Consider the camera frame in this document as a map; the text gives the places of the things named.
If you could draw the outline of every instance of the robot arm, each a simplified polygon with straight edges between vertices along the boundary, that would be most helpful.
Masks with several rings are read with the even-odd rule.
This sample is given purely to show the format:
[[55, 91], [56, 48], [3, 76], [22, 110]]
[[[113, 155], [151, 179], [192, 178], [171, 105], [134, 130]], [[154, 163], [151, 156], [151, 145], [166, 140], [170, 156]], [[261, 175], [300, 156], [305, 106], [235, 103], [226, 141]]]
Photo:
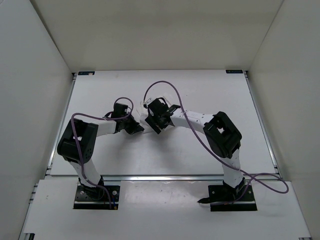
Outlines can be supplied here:
[[[145, 121], [159, 134], [167, 126], [190, 128], [179, 105], [168, 106], [163, 98], [150, 99], [145, 108], [148, 117]], [[193, 128], [205, 134], [211, 150], [229, 166], [240, 169], [239, 148], [241, 133], [224, 112], [217, 114], [203, 114], [185, 111]], [[223, 184], [234, 197], [245, 185], [245, 178], [240, 171], [225, 165], [223, 168]]]
[[[121, 103], [114, 105], [111, 118], [121, 118], [128, 114], [128, 106]], [[128, 134], [132, 135], [142, 132], [144, 128], [135, 121], [134, 117], [130, 115], [128, 118], [122, 120], [97, 120], [93, 122], [84, 122], [80, 119], [74, 119], [74, 125], [80, 142], [82, 159], [84, 163], [85, 175], [91, 183], [95, 185], [104, 185], [102, 176], [97, 172], [93, 161], [92, 155], [96, 143], [96, 138], [107, 135], [116, 134], [121, 130], [125, 130]], [[57, 153], [63, 156], [64, 160], [68, 161], [78, 174], [80, 184], [91, 196], [98, 195], [99, 189], [91, 185], [84, 179], [80, 165], [79, 153], [74, 138], [71, 121], [69, 121], [59, 143], [57, 146]]]

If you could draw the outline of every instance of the wall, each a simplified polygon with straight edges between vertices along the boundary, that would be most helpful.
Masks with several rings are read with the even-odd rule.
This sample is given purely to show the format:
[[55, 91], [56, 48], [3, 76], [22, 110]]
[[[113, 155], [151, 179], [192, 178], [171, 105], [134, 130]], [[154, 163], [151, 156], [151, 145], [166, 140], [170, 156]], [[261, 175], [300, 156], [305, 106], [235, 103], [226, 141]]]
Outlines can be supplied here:
[[283, 175], [320, 239], [320, 1], [285, 0], [249, 71]]
[[45, 174], [72, 75], [31, 3], [0, 2], [0, 239], [16, 240]]
[[282, 0], [31, 0], [79, 70], [248, 70]]

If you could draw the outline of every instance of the cable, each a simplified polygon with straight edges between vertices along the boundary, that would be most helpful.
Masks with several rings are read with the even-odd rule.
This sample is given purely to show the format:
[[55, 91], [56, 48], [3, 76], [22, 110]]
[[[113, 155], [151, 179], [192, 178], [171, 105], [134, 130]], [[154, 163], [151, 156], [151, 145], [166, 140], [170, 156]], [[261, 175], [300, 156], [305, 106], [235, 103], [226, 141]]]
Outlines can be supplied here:
[[131, 103], [131, 111], [126, 115], [126, 116], [122, 116], [122, 117], [117, 117], [117, 118], [102, 118], [102, 117], [96, 117], [96, 116], [90, 116], [90, 115], [87, 115], [87, 114], [84, 114], [84, 113], [79, 113], [79, 112], [76, 112], [74, 113], [72, 116], [71, 116], [71, 127], [72, 127], [72, 132], [73, 132], [73, 136], [74, 136], [74, 140], [75, 140], [75, 145], [76, 145], [76, 148], [77, 148], [77, 151], [78, 151], [78, 154], [79, 154], [79, 164], [81, 166], [81, 175], [82, 177], [86, 180], [86, 182], [88, 184], [91, 184], [97, 188], [100, 188], [102, 190], [104, 190], [108, 196], [108, 200], [109, 200], [109, 208], [111, 209], [111, 198], [110, 198], [110, 194], [108, 192], [108, 190], [104, 187], [104, 186], [101, 186], [101, 185], [98, 185], [98, 184], [94, 184], [93, 182], [91, 182], [86, 174], [85, 174], [85, 164], [84, 164], [84, 159], [83, 159], [83, 156], [82, 156], [82, 152], [81, 152], [81, 147], [80, 147], [80, 142], [78, 140], [78, 135], [77, 135], [77, 131], [76, 131], [76, 126], [75, 126], [75, 116], [84, 116], [84, 117], [87, 117], [87, 118], [91, 118], [91, 119], [96, 119], [96, 120], [105, 120], [105, 121], [116, 121], [116, 120], [123, 120], [123, 119], [126, 119], [128, 118], [133, 109], [134, 109], [134, 103], [131, 101], [131, 99], [127, 98], [127, 97], [119, 97], [118, 99], [116, 99], [114, 101], [114, 104], [113, 106], [115, 106], [115, 104], [117, 103], [117, 101], [119, 101], [120, 99], [126, 99], [128, 100], [130, 103]]
[[[244, 170], [242, 170], [242, 169], [238, 169], [238, 168], [236, 168], [236, 167], [233, 167], [233, 166], [225, 163], [225, 162], [222, 161], [214, 152], [212, 152], [212, 150], [209, 149], [209, 148], [207, 147], [207, 145], [201, 140], [201, 138], [200, 138], [199, 135], [197, 134], [195, 128], [192, 126], [192, 123], [190, 122], [190, 120], [189, 120], [189, 118], [188, 118], [188, 116], [187, 116], [187, 113], [186, 113], [186, 111], [185, 111], [185, 109], [184, 109], [184, 106], [183, 106], [183, 104], [182, 104], [182, 100], [181, 100], [180, 94], [179, 94], [177, 88], [176, 88], [171, 82], [168, 82], [168, 81], [165, 81], [165, 80], [160, 80], [160, 81], [156, 81], [156, 82], [154, 82], [153, 84], [151, 84], [151, 85], [147, 88], [147, 90], [145, 91], [145, 94], [144, 94], [144, 97], [143, 97], [143, 103], [145, 103], [145, 100], [146, 100], [146, 96], [147, 96], [148, 91], [149, 91], [154, 85], [159, 84], [159, 83], [169, 84], [169, 85], [174, 89], [174, 91], [175, 91], [175, 93], [176, 93], [176, 95], [177, 95], [177, 97], [178, 97], [178, 100], [179, 100], [179, 103], [180, 103], [180, 107], [181, 107], [181, 110], [182, 110], [183, 115], [184, 115], [184, 117], [185, 117], [185, 120], [186, 120], [186, 122], [188, 123], [188, 125], [189, 125], [190, 129], [192, 130], [193, 134], [195, 135], [195, 137], [196, 137], [196, 138], [198, 139], [198, 141], [200, 142], [200, 144], [201, 144], [216, 160], [218, 160], [221, 164], [223, 164], [224, 166], [226, 166], [226, 167], [228, 167], [228, 168], [230, 168], [230, 169], [232, 169], [232, 170], [240, 171], [240, 172], [242, 172], [244, 175], [246, 175], [246, 176], [248, 176], [248, 177], [251, 178], [251, 179], [249, 180], [249, 182], [247, 183], [246, 187], [244, 188], [244, 190], [243, 190], [243, 192], [242, 192], [242, 194], [241, 194], [241, 196], [240, 196], [239, 198], [237, 198], [237, 199], [234, 200], [234, 201], [226, 201], [226, 202], [213, 203], [214, 205], [233, 204], [233, 203], [235, 203], [236, 201], [240, 200], [240, 199], [245, 195], [246, 191], [248, 190], [248, 187], [249, 187], [250, 183], [251, 183], [253, 180], [255, 180], [256, 182], [262, 184], [262, 185], [265, 186], [266, 188], [268, 188], [268, 189], [270, 189], [270, 190], [272, 190], [272, 191], [274, 191], [274, 192], [276, 192], [276, 193], [278, 193], [278, 194], [286, 194], [286, 193], [289, 192], [289, 186], [288, 186], [288, 184], [287, 184], [283, 179], [281, 179], [281, 177], [279, 177], [279, 176], [277, 176], [277, 175], [275, 175], [275, 174], [266, 173], [266, 172], [258, 173], [258, 174], [256, 174], [256, 175], [251, 175], [251, 174], [247, 173], [246, 171], [244, 171]], [[277, 190], [277, 189], [274, 189], [274, 188], [268, 186], [267, 184], [265, 184], [264, 182], [262, 182], [261, 180], [257, 179], [257, 178], [256, 178], [257, 176], [272, 176], [272, 177], [275, 177], [275, 178], [277, 178], [278, 180], [280, 180], [281, 182], [284, 183], [284, 185], [285, 185], [285, 187], [286, 187], [286, 190], [285, 190], [285, 191], [279, 191], [279, 190]]]

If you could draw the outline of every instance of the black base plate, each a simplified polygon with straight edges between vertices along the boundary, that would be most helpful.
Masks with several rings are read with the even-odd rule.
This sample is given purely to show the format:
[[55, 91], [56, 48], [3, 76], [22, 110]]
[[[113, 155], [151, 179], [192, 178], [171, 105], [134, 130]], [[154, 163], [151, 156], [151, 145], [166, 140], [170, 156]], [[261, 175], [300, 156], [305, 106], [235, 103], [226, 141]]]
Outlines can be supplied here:
[[111, 197], [111, 209], [107, 194], [104, 194], [100, 199], [92, 199], [86, 194], [84, 187], [81, 185], [78, 185], [76, 188], [73, 209], [118, 210], [120, 186], [107, 185], [104, 187], [106, 187]]
[[241, 199], [233, 204], [214, 205], [218, 202], [232, 202], [234, 197], [223, 185], [209, 185], [209, 197], [199, 200], [200, 203], [209, 204], [211, 212], [240, 212], [240, 211], [257, 211], [254, 191], [250, 185]]

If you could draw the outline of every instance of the purple cable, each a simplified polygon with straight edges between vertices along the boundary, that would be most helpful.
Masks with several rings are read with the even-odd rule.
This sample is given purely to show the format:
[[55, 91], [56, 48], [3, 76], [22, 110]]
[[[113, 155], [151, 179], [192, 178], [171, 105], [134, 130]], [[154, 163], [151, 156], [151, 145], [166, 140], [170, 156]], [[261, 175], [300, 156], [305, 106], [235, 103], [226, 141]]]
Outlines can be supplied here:
[[[225, 162], [222, 161], [217, 155], [215, 155], [215, 154], [211, 151], [211, 149], [209, 149], [209, 148], [206, 146], [206, 144], [201, 140], [201, 138], [200, 138], [199, 135], [197, 134], [195, 128], [192, 126], [192, 123], [190, 122], [190, 120], [189, 120], [189, 118], [188, 118], [188, 116], [187, 116], [187, 114], [186, 114], [186, 111], [185, 111], [185, 109], [184, 109], [184, 106], [183, 106], [183, 104], [182, 104], [182, 100], [181, 100], [180, 94], [179, 94], [177, 88], [176, 88], [171, 82], [168, 82], [168, 81], [165, 81], [165, 80], [160, 80], [160, 81], [156, 81], [156, 82], [154, 82], [153, 84], [151, 84], [151, 85], [148, 87], [148, 89], [145, 91], [145, 94], [144, 94], [144, 97], [143, 97], [143, 102], [145, 102], [145, 100], [146, 100], [148, 91], [149, 91], [154, 85], [159, 84], [159, 83], [169, 84], [169, 85], [174, 89], [174, 91], [175, 91], [175, 93], [176, 93], [176, 95], [177, 95], [177, 97], [178, 97], [178, 99], [179, 99], [180, 107], [181, 107], [181, 110], [182, 110], [183, 115], [184, 115], [184, 117], [185, 117], [185, 120], [186, 120], [186, 122], [188, 123], [188, 125], [190, 126], [190, 129], [192, 130], [193, 134], [194, 134], [195, 137], [198, 139], [198, 141], [200, 142], [200, 144], [201, 144], [215, 159], [217, 159], [221, 164], [223, 164], [224, 166], [226, 166], [226, 167], [228, 167], [228, 168], [230, 168], [230, 169], [232, 169], [232, 170], [240, 171], [240, 172], [242, 172], [244, 175], [246, 175], [246, 176], [248, 176], [248, 177], [251, 178], [251, 179], [249, 180], [249, 182], [247, 183], [246, 187], [244, 188], [244, 190], [243, 190], [243, 192], [242, 192], [242, 194], [241, 194], [241, 196], [240, 196], [239, 198], [237, 198], [237, 199], [234, 200], [234, 201], [226, 201], [226, 202], [214, 203], [214, 205], [233, 204], [234, 202], [240, 200], [240, 199], [245, 195], [246, 191], [248, 190], [248, 187], [249, 187], [250, 183], [251, 183], [253, 180], [257, 181], [258, 183], [262, 184], [262, 185], [265, 186], [266, 188], [268, 188], [268, 189], [270, 189], [270, 190], [272, 190], [272, 191], [274, 191], [274, 192], [276, 192], [276, 193], [278, 193], [278, 194], [286, 194], [286, 193], [289, 192], [289, 186], [288, 186], [288, 184], [287, 184], [283, 179], [281, 179], [281, 177], [279, 177], [279, 176], [277, 176], [277, 175], [275, 175], [275, 174], [266, 173], [266, 172], [258, 173], [258, 174], [255, 174], [255, 175], [251, 175], [251, 174], [247, 173], [246, 171], [244, 171], [244, 170], [242, 170], [242, 169], [238, 169], [238, 168], [236, 168], [236, 167], [233, 167], [233, 166], [225, 163]], [[267, 176], [275, 177], [275, 178], [277, 178], [278, 180], [280, 180], [281, 182], [283, 182], [284, 185], [285, 185], [285, 187], [286, 187], [286, 190], [285, 190], [285, 191], [279, 191], [279, 190], [277, 190], [277, 189], [274, 189], [274, 188], [268, 186], [267, 184], [265, 184], [264, 182], [262, 182], [261, 180], [259, 180], [259, 179], [256, 178], [257, 176], [266, 176], [266, 175], [267, 175]]]
[[80, 166], [81, 166], [81, 175], [82, 177], [87, 181], [87, 183], [97, 187], [97, 188], [100, 188], [102, 190], [104, 190], [108, 196], [108, 200], [109, 200], [109, 208], [111, 209], [111, 198], [110, 198], [110, 194], [108, 192], [108, 190], [104, 187], [104, 186], [100, 186], [98, 184], [94, 184], [93, 182], [91, 182], [86, 174], [85, 174], [85, 164], [84, 164], [84, 159], [83, 159], [83, 156], [82, 156], [82, 152], [81, 152], [81, 147], [80, 147], [80, 142], [78, 140], [78, 135], [77, 135], [77, 131], [76, 131], [76, 126], [75, 126], [75, 116], [84, 116], [84, 117], [87, 117], [87, 118], [91, 118], [91, 119], [96, 119], [96, 120], [105, 120], [105, 121], [116, 121], [116, 120], [123, 120], [123, 119], [126, 119], [128, 118], [133, 109], [134, 109], [134, 103], [131, 101], [131, 99], [127, 98], [127, 97], [119, 97], [118, 99], [116, 99], [114, 101], [114, 104], [113, 104], [113, 107], [115, 106], [115, 104], [117, 103], [117, 101], [119, 101], [120, 99], [126, 99], [128, 100], [130, 103], [131, 103], [131, 108], [130, 108], [130, 112], [126, 115], [126, 116], [122, 116], [122, 117], [117, 117], [117, 118], [102, 118], [102, 117], [96, 117], [96, 116], [90, 116], [90, 115], [87, 115], [87, 114], [84, 114], [84, 113], [79, 113], [79, 112], [76, 112], [74, 113], [72, 116], [71, 116], [71, 127], [72, 127], [72, 131], [73, 131], [73, 136], [74, 136], [74, 140], [75, 140], [75, 145], [76, 145], [76, 148], [78, 150], [78, 154], [79, 154], [79, 163], [80, 163]]

